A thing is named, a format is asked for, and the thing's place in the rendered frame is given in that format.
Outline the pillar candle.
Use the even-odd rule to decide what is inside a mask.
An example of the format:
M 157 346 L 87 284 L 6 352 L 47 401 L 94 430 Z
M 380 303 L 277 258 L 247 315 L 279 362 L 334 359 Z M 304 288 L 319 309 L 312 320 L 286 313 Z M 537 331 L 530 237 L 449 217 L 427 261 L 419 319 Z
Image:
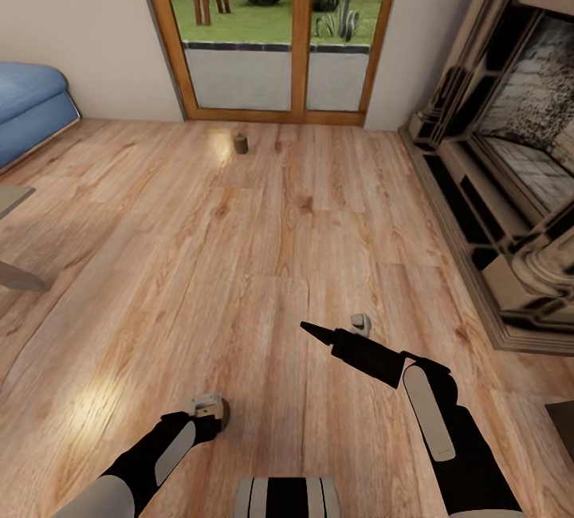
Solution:
M 246 135 L 240 133 L 239 135 L 235 135 L 233 140 L 234 140 L 235 152 L 237 154 L 243 155 L 248 153 L 249 148 Z
M 222 398 L 222 402 L 221 404 L 219 404 L 219 406 L 215 406 L 215 407 L 209 407 L 207 409 L 202 409 L 199 410 L 199 418 L 203 418 L 204 416 L 210 416 L 211 414 L 214 414 L 214 416 L 216 417 L 216 419 L 221 419 L 222 422 L 222 430 L 223 431 L 227 425 L 228 422 L 230 420 L 230 405 L 229 403 Z

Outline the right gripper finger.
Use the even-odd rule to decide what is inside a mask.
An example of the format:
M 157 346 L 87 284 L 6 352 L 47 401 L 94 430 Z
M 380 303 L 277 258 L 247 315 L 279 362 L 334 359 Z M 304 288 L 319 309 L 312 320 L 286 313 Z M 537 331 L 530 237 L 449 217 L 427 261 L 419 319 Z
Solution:
M 315 325 L 315 324 L 311 324 L 308 322 L 302 322 L 301 326 L 308 332 L 311 333 L 311 335 L 315 336 L 315 338 L 317 338 L 319 341 L 321 341 L 324 344 L 327 344 L 327 346 L 331 345 L 335 345 L 335 339 L 338 333 L 338 328 L 336 328 L 335 331 L 330 330 L 328 328 L 323 328 L 321 326 Z

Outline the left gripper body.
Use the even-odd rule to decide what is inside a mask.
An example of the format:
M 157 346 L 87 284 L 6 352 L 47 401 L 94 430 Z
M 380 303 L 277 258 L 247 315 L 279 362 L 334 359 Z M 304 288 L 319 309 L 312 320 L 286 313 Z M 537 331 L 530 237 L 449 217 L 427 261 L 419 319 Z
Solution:
M 195 421 L 197 426 L 197 437 L 195 438 L 194 445 L 214 440 L 217 434 L 215 432 L 216 417 L 214 414 L 204 416 L 203 418 L 191 417 L 191 419 Z

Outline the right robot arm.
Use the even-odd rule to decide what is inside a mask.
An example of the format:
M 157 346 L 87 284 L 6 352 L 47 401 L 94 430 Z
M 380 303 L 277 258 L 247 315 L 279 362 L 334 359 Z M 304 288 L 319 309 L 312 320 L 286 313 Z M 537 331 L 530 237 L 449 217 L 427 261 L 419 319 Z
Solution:
M 348 365 L 397 389 L 401 375 L 420 425 L 449 518 L 525 518 L 473 416 L 457 404 L 450 369 L 369 339 L 367 313 L 351 317 L 350 331 L 302 322 L 301 326 Z M 403 371 L 405 359 L 415 361 Z

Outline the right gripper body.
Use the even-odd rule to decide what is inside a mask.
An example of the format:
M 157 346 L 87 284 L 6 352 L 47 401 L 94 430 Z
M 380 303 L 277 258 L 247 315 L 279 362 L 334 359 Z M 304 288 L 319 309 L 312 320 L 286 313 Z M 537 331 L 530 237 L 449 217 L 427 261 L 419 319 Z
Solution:
M 339 328 L 336 334 L 335 345 L 333 345 L 331 354 L 375 378 L 379 353 L 383 352 L 385 346 L 343 328 Z

